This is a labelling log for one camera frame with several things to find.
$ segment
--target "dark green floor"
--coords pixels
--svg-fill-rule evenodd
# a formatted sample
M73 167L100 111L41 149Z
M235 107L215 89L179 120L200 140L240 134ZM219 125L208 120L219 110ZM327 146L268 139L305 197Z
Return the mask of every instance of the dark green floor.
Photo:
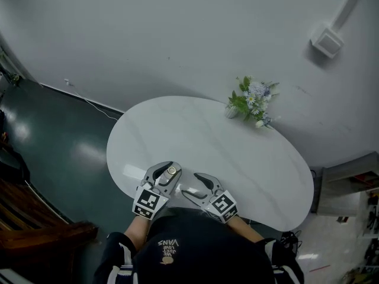
M89 104L36 83L9 87L1 104L9 143L19 152L39 192L72 221L99 226L75 264L75 283L91 283L109 232L123 232L133 200L113 182L106 149L115 120ZM107 113L115 118L120 115Z

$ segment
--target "small vase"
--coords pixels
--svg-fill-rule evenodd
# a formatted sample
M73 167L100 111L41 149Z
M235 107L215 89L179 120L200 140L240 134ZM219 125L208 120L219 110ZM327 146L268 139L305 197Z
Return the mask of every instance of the small vase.
M234 118L238 114L238 109L235 106L225 107L224 115L228 119Z

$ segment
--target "marble tabletop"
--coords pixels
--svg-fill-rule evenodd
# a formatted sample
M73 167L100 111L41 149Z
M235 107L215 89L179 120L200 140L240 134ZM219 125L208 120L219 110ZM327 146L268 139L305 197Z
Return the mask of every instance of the marble tabletop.
M166 96L129 109L115 124L107 163L117 186L134 198L147 169L175 161L183 173L170 206L196 206L181 190L204 192L193 173L219 179L237 201L239 215L276 230L298 226L309 212L313 179L304 159L275 129L227 119L225 104Z

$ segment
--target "wall outlet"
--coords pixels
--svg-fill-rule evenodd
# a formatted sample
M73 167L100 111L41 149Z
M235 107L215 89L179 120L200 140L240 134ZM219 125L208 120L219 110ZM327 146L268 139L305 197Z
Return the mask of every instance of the wall outlet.
M70 83L70 80L69 80L69 79L65 79L65 82L66 82L66 85L67 85L67 86L73 86L73 84Z

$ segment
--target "white cable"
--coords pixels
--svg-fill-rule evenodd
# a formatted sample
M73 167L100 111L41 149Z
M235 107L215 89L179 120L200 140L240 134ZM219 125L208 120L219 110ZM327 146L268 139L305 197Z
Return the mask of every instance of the white cable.
M51 210L57 217L59 217L60 219L62 219L66 224L68 224L68 222L65 220L65 219L63 219L55 210L53 210L53 208L51 208L50 207L50 205L48 205L41 197L40 197L40 195L30 186L30 184L26 181L26 180L24 180L25 181L25 183L28 185L28 187L30 188L30 190L33 192L33 194L35 194L36 195L36 197L39 199L39 200L41 200L41 202L42 203L44 203L45 205L46 205L46 207L49 209L49 210Z
M73 84L71 84L71 83L70 83L69 85L72 86L73 91L74 91L74 92L75 92L80 98L82 98L85 102L87 102L88 104L91 104L94 108L96 108L99 112L102 112L102 113L103 113L104 115L106 115L109 119L114 119L114 120L118 121L118 119L108 116L106 112L104 112L104 111L98 109L94 104L90 103L86 98L84 98L83 96L81 96L80 94L78 94L78 92L76 91L76 87L75 87L75 85L73 85Z

